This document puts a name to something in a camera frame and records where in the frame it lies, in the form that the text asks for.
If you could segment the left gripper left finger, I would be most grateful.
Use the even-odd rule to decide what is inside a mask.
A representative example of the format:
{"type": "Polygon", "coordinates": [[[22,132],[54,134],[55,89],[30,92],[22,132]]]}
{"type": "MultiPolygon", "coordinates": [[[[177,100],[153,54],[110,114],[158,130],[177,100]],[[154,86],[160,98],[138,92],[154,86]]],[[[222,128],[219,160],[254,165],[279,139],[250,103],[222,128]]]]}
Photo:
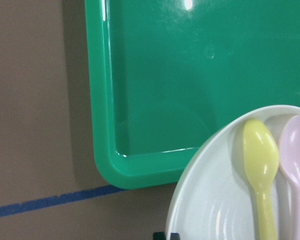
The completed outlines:
{"type": "Polygon", "coordinates": [[[154,232],[152,235],[153,240],[165,240],[165,233],[164,232],[154,232]]]}

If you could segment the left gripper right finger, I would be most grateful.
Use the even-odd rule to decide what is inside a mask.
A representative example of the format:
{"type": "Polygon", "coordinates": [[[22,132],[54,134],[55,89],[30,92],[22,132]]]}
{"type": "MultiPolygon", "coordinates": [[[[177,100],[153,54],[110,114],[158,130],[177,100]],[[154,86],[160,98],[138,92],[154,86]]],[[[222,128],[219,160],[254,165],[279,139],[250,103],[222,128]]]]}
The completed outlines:
{"type": "Polygon", "coordinates": [[[170,233],[170,240],[181,240],[179,233],[177,232],[171,232],[170,233]]]}

